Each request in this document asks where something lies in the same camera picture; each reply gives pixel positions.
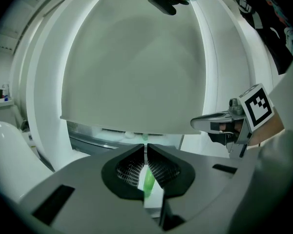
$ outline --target ceiling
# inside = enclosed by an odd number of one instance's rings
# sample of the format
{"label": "ceiling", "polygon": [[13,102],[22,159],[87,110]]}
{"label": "ceiling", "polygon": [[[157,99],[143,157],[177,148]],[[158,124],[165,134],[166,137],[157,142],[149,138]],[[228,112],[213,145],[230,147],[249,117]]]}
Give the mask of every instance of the ceiling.
{"label": "ceiling", "polygon": [[26,26],[44,0],[14,0],[0,21],[0,52],[13,54]]}

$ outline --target black mesh grille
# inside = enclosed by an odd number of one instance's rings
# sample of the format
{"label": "black mesh grille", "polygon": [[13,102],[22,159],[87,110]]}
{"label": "black mesh grille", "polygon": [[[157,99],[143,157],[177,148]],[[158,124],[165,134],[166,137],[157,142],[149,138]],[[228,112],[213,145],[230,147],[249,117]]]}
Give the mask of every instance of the black mesh grille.
{"label": "black mesh grille", "polygon": [[148,165],[156,181],[163,188],[180,174],[180,167],[156,151],[147,151]]}
{"label": "black mesh grille", "polygon": [[117,164],[117,176],[129,185],[138,187],[139,175],[144,165],[144,152],[135,152]]}

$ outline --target curved white panel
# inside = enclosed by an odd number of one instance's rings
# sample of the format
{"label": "curved white panel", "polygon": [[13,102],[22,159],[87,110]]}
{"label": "curved white panel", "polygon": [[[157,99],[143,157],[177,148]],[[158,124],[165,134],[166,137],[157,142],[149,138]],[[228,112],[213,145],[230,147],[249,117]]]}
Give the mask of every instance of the curved white panel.
{"label": "curved white panel", "polygon": [[24,194],[51,175],[17,128],[0,122],[0,193],[19,202]]}
{"label": "curved white panel", "polygon": [[55,170],[87,156],[72,150],[61,120],[63,74],[68,53],[83,21],[98,0],[65,0],[37,41],[30,61],[26,107],[37,148]]}
{"label": "curved white panel", "polygon": [[36,17],[34,21],[28,27],[25,35],[23,36],[16,53],[13,57],[13,62],[11,65],[11,72],[10,72],[10,92],[11,97],[14,98],[15,104],[20,108],[21,107],[21,99],[20,99],[20,82],[21,82],[21,74],[24,59],[26,57],[29,44],[36,33],[37,28],[39,27],[42,21],[41,17]]}
{"label": "curved white panel", "polygon": [[19,109],[21,111],[21,114],[23,117],[27,117],[27,109],[26,109],[26,86],[27,86],[27,75],[28,75],[28,69],[30,66],[30,60],[32,57],[32,53],[35,49],[35,45],[37,43],[37,40],[39,39],[39,36],[45,27],[46,23],[52,16],[52,12],[48,14],[46,17],[42,18],[40,24],[37,27],[37,30],[31,39],[28,49],[24,55],[22,67],[21,67],[21,73],[20,73],[20,84],[19,84],[19,96],[18,99],[20,101]]}
{"label": "curved white panel", "polygon": [[65,68],[62,117],[102,128],[192,134],[202,114],[205,54],[192,6],[168,16],[147,0],[100,0]]}

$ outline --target bottle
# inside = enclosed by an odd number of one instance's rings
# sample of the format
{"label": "bottle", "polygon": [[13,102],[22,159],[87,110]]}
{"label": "bottle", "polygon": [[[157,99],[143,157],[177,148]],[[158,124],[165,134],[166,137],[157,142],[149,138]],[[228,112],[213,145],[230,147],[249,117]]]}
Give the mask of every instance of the bottle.
{"label": "bottle", "polygon": [[155,183],[155,177],[153,176],[150,168],[148,167],[147,171],[146,171],[145,183],[143,185],[143,191],[145,192],[145,198],[150,197],[154,183]]}
{"label": "bottle", "polygon": [[142,134],[142,139],[143,139],[144,141],[147,141],[147,139],[148,139],[148,134]]}
{"label": "bottle", "polygon": [[4,97],[4,101],[8,101],[9,100],[9,84],[8,83],[5,83],[3,86],[2,86],[2,89],[3,89],[3,97]]}

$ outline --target green object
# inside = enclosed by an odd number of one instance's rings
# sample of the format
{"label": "green object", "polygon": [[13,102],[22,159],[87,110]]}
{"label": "green object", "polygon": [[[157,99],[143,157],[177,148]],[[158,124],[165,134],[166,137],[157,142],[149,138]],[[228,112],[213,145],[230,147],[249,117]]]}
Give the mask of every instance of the green object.
{"label": "green object", "polygon": [[148,168],[146,171],[145,183],[143,185],[143,191],[145,192],[145,198],[150,197],[154,183],[155,183],[155,177],[153,176],[150,168]]}
{"label": "green object", "polygon": [[142,139],[145,140],[145,141],[147,141],[147,139],[148,139],[148,134],[142,134]]}

